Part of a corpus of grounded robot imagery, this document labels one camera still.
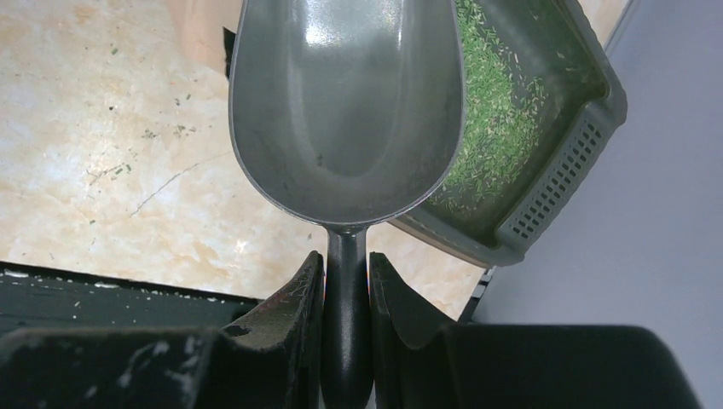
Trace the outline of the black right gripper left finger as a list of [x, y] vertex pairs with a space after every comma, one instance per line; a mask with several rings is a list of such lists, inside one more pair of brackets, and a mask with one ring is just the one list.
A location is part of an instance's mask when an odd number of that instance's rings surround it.
[[317, 408], [323, 259], [260, 302], [1, 266], [4, 408]]

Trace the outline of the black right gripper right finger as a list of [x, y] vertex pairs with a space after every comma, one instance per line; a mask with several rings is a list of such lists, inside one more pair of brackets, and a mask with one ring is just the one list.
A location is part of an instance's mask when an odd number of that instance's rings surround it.
[[631, 325], [459, 323], [369, 257], [379, 408], [697, 408], [668, 346]]

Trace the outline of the grey metal scoop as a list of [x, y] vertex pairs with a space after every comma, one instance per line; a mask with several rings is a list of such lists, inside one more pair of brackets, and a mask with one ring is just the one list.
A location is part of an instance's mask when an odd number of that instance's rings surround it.
[[373, 387], [367, 230], [427, 199], [465, 119], [452, 1], [246, 1], [229, 128], [251, 184], [327, 230], [321, 394], [363, 408]]

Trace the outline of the orange cat litter bag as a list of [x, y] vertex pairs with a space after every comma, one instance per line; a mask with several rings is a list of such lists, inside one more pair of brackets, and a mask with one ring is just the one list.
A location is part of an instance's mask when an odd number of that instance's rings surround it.
[[228, 76], [243, 0], [166, 0], [182, 53]]

